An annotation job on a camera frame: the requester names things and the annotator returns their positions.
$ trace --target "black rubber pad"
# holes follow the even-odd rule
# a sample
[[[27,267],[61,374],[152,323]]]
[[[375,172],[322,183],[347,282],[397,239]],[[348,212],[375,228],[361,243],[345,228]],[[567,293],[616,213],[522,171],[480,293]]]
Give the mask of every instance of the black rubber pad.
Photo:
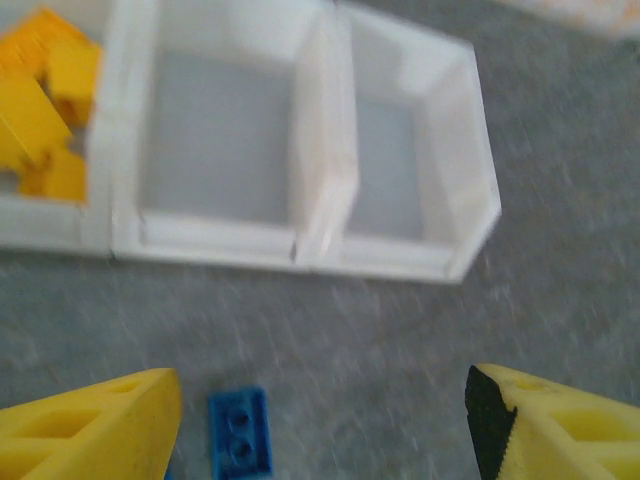
[[[480,477],[496,480],[518,409],[510,412],[498,384],[475,366],[469,369],[465,406]]]

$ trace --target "plastic storage tray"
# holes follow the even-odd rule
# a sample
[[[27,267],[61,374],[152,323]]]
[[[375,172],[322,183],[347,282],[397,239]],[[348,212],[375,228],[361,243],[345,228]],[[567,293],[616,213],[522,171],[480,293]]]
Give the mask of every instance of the plastic storage tray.
[[[116,254],[311,263],[357,184],[355,138],[340,126],[350,62],[331,9],[138,3],[146,88],[128,106],[132,148],[116,169]]]
[[[460,281],[500,215],[471,45],[343,5],[360,190],[322,268]]]
[[[46,5],[98,40],[105,49],[93,120],[85,132],[83,156],[88,162],[87,205],[51,202],[15,193],[15,184],[0,182],[0,245],[107,254],[110,250],[109,190],[113,153],[110,144],[113,108],[118,92],[126,2],[107,0],[0,0],[0,31],[11,27],[37,5]]]
[[[463,278],[500,214],[470,45],[329,0],[114,1],[50,2],[107,51],[89,206],[2,197],[0,243]]]

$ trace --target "lego stud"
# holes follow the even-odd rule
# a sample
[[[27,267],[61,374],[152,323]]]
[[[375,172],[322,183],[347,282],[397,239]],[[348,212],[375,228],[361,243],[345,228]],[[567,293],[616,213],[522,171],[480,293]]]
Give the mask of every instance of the lego stud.
[[[229,456],[237,467],[246,467],[252,460],[253,448],[246,438],[236,437],[229,444]]]
[[[251,422],[251,417],[246,409],[236,407],[229,411],[229,428],[233,433],[242,433]]]

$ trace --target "yellow toy piece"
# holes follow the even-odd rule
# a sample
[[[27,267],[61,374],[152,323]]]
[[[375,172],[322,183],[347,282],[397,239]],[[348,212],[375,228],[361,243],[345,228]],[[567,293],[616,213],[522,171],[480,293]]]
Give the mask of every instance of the yellow toy piece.
[[[53,103],[67,125],[86,126],[93,106],[102,48],[83,41],[51,47],[47,80]]]
[[[471,367],[481,477],[640,479],[640,409],[497,365]]]
[[[28,166],[42,166],[45,153],[70,138],[71,131],[33,77],[0,77],[0,170],[22,174]]]
[[[0,410],[0,478],[160,480],[181,416],[173,369]]]
[[[52,148],[41,168],[27,169],[20,182],[23,195],[86,203],[87,167],[79,155],[64,146]]]
[[[71,23],[41,7],[0,37],[0,76],[22,72],[42,80],[52,43],[74,39],[88,41]]]

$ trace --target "yellow lego brick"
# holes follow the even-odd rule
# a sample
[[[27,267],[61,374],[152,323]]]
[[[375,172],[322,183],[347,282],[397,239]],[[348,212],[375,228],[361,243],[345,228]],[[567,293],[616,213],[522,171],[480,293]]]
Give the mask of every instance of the yellow lego brick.
[[[0,410],[0,478],[160,480],[181,416],[173,369]]]
[[[86,203],[87,167],[82,157],[64,146],[53,147],[40,168],[25,171],[19,191],[23,195]]]
[[[89,122],[102,48],[82,41],[60,41],[51,47],[47,62],[49,92],[67,125]]]
[[[38,8],[0,37],[0,75],[23,72],[42,80],[52,43],[88,41],[84,33],[47,8]]]
[[[640,479],[639,408],[497,365],[466,403],[483,479]]]
[[[0,169],[21,174],[70,138],[71,131],[33,77],[0,77]]]

